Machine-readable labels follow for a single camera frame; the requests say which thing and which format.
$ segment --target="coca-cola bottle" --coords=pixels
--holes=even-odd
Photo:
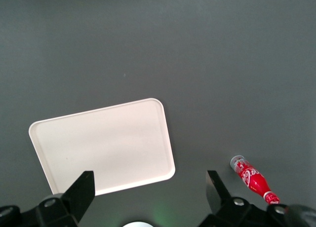
[[[266,179],[242,155],[232,158],[231,167],[247,187],[262,196],[269,205],[280,203],[280,199],[271,191]]]

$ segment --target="red cap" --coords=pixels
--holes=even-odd
[[[275,195],[273,192],[268,191],[264,194],[263,196],[264,200],[269,204],[279,204],[280,199],[278,198],[277,195]]]

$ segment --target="screw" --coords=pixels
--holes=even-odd
[[[281,215],[284,215],[285,214],[285,209],[281,206],[275,206],[275,211],[278,213],[278,214],[281,214]]]
[[[10,207],[10,208],[7,208],[7,209],[1,211],[0,212],[0,217],[3,217],[3,216],[6,216],[6,215],[10,214],[12,210],[13,210],[13,207]]]
[[[245,203],[243,202],[242,199],[240,199],[240,198],[235,198],[235,199],[234,199],[234,204],[235,204],[236,206],[243,206]]]
[[[56,199],[50,199],[47,202],[45,202],[44,207],[49,207],[54,205],[54,203],[56,202]]]

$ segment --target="plastic tray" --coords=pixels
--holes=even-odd
[[[53,194],[93,170],[96,195],[171,178],[163,105],[145,99],[37,121],[29,135]]]

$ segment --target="gray table surface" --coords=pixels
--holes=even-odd
[[[266,208],[236,154],[283,203],[316,208],[316,0],[0,0],[0,206],[51,194],[34,121],[149,97],[175,175],[95,197],[80,226],[195,227],[206,170]]]

